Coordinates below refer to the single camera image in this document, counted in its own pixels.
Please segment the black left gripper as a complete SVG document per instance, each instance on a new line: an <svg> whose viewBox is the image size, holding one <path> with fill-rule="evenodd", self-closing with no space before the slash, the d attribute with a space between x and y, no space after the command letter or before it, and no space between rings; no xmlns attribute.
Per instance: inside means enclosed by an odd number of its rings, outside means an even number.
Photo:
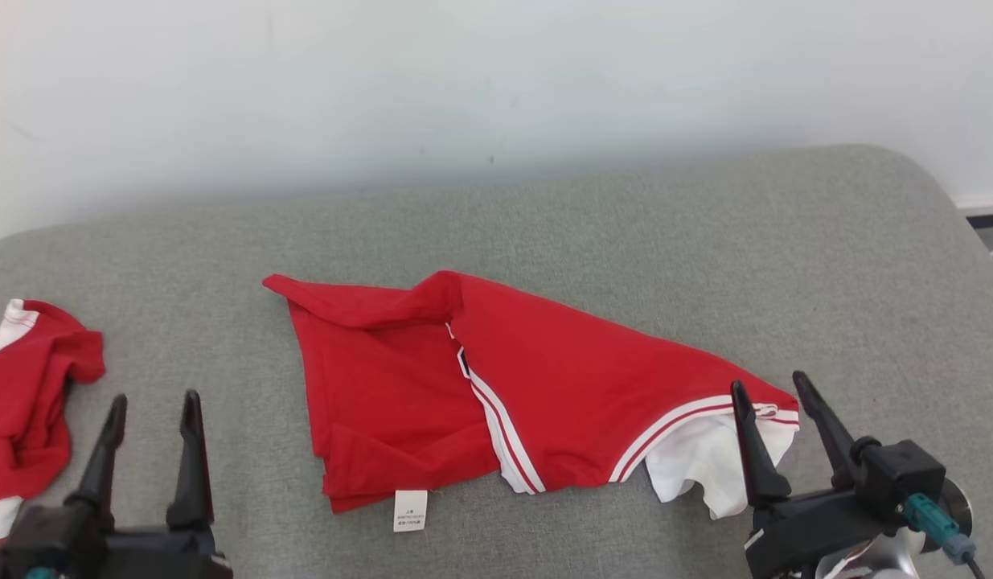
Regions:
<svg viewBox="0 0 993 579"><path fill-rule="evenodd" d="M128 399L113 398L80 484L65 507L85 505L96 515L113 515L115 457L125 439ZM201 396L185 392L179 432L183 437L173 503L161 527L102 528L106 557L87 579L234 579L216 548L211 525L215 512L207 457Z"/></svg>

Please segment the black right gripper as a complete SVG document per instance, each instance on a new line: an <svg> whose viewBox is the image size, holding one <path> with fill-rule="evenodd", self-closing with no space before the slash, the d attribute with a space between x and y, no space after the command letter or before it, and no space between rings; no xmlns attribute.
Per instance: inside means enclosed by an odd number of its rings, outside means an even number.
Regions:
<svg viewBox="0 0 993 579"><path fill-rule="evenodd" d="M831 487L791 497L758 432L757 412L741 381L731 385L746 498L753 531L744 550L753 579L907 579L907 524L887 528L856 498L860 467L854 439L809 376L791 374L805 414L833 469Z"/></svg>

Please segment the red shorts white stripe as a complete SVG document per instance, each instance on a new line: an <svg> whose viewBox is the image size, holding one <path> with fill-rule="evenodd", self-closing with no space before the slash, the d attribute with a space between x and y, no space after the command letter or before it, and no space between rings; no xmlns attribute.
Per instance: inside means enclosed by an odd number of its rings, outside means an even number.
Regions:
<svg viewBox="0 0 993 579"><path fill-rule="evenodd" d="M105 374L103 335L62 309L14 299L0 322L0 540L68 465L68 384Z"/></svg>

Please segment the red basketball jersey white sleeves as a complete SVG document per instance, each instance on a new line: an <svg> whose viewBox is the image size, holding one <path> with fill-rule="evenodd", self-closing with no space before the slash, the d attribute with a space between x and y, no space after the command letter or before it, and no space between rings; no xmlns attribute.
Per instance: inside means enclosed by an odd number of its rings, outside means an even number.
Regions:
<svg viewBox="0 0 993 579"><path fill-rule="evenodd" d="M698 484L724 518L746 505L732 384L774 464L800 429L790 393L726 359L466 273L264 286L293 319L335 513L492 472L537 495L645 466L661 502Z"/></svg>

